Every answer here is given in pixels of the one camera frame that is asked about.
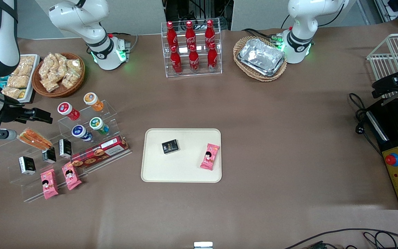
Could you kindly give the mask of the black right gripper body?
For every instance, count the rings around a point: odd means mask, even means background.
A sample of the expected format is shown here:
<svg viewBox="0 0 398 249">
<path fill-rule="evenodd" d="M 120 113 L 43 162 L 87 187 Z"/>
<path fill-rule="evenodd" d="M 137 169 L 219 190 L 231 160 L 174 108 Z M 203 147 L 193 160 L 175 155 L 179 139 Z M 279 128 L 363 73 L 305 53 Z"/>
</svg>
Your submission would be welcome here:
<svg viewBox="0 0 398 249">
<path fill-rule="evenodd" d="M 19 122 L 26 123 L 31 121 L 33 110 L 24 108 L 24 104 L 16 100 L 3 101 L 3 107 L 0 111 L 0 123 Z"/>
</svg>

